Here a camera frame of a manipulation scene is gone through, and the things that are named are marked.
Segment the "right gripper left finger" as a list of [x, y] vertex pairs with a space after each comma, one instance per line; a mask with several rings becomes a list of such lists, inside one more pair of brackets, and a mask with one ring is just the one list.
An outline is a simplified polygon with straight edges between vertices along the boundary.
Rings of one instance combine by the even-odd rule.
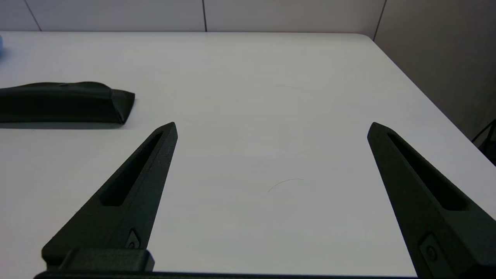
[[75, 249], [146, 249], [177, 139], [174, 122], [154, 130], [42, 248], [47, 268]]

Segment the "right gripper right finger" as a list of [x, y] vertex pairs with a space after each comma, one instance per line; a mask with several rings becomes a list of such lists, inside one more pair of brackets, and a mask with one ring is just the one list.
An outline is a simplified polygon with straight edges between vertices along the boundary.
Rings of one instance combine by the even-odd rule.
[[494, 279], [495, 220], [393, 129], [367, 140], [417, 276]]

